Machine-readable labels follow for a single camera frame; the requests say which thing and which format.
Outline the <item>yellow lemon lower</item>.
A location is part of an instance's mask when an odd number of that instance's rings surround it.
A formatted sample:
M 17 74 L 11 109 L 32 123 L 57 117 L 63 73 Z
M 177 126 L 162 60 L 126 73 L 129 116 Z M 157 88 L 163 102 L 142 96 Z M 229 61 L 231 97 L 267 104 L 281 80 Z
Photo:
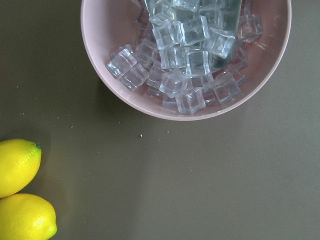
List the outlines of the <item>yellow lemon lower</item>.
M 42 197 L 17 193 L 0 200 L 2 240 L 48 240 L 56 233 L 55 209 Z

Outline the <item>yellow lemon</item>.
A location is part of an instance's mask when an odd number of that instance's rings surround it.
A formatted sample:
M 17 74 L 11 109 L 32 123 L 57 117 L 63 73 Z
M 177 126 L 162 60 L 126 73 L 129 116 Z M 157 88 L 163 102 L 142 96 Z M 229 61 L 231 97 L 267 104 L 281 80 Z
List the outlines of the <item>yellow lemon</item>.
M 11 196 L 28 185 L 41 164 L 42 150 L 32 141 L 8 139 L 0 142 L 0 197 Z
M 17 193 L 0 200 L 2 240 L 48 240 L 56 233 L 55 209 L 42 197 Z

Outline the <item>yellow lemon upper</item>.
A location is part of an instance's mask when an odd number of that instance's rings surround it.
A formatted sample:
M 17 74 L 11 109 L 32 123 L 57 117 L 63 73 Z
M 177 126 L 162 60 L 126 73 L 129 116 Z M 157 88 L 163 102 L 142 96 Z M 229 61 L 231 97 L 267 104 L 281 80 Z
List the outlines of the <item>yellow lemon upper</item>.
M 0 197 L 11 196 L 28 185 L 41 164 L 42 150 L 32 141 L 8 139 L 0 142 Z

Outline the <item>clear ice cubes pile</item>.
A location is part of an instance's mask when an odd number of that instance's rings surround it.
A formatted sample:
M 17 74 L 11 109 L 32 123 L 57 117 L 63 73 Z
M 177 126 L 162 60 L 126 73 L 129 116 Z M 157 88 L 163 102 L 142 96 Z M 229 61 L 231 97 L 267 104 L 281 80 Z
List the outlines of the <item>clear ice cubes pile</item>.
M 247 44 L 263 34 L 250 0 L 137 0 L 136 45 L 106 69 L 128 90 L 147 87 L 165 108 L 192 115 L 242 95 Z

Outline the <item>pink bowl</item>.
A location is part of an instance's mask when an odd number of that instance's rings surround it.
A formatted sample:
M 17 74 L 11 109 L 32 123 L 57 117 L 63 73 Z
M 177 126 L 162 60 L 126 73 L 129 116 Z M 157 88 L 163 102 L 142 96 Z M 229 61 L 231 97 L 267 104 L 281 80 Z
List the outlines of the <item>pink bowl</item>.
M 128 90 L 106 68 L 109 54 L 116 47 L 135 42 L 133 24 L 137 8 L 128 0 L 84 0 L 81 3 L 81 33 L 89 60 L 103 83 L 124 103 L 153 117 L 172 121 L 197 121 L 227 113 L 255 95 L 278 67 L 290 36 L 292 3 L 289 0 L 255 0 L 252 11 L 259 14 L 263 34 L 247 47 L 248 66 L 243 69 L 248 81 L 242 95 L 225 104 L 210 105 L 193 115 L 165 108 L 159 97 L 146 87 Z

